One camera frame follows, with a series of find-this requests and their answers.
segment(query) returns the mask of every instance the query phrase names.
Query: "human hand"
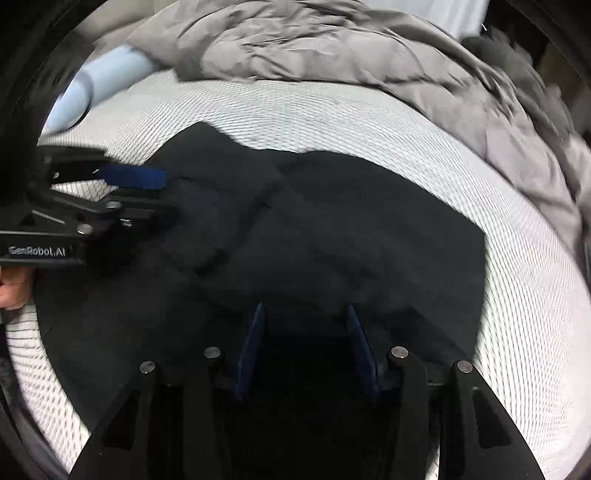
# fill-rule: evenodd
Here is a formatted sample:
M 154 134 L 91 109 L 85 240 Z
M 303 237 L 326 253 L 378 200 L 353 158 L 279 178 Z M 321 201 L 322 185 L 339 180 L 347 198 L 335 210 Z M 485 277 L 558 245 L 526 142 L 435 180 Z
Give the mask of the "human hand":
M 16 310 L 31 295 L 32 267 L 0 267 L 0 309 Z

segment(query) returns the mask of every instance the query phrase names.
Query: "dark navy garment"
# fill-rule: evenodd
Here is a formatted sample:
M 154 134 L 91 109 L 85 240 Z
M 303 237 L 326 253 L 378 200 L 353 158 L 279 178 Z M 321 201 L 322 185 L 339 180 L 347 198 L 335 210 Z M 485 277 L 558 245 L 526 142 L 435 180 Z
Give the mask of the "dark navy garment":
M 174 226 L 128 261 L 107 268 L 105 254 L 35 285 L 47 354 L 90 429 L 142 361 L 174 378 L 208 346 L 204 325 L 231 328 L 258 302 L 273 334 L 346 336 L 353 304 L 386 346 L 445 367 L 472 356 L 484 234 L 414 183 L 348 155 L 253 150 L 206 124 L 148 164 L 166 171 Z

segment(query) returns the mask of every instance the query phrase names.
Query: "gray comforter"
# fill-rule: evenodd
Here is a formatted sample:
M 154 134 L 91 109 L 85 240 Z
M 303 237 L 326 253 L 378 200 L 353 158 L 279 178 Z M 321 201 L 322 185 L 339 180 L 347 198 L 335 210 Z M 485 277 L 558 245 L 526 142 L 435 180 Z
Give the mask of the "gray comforter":
M 509 77 L 425 20 L 355 0 L 179 0 L 128 42 L 183 80 L 325 80 L 391 93 L 500 172 L 579 256 L 580 210 L 591 223 L 579 176 L 589 150 L 560 138 L 559 162 Z

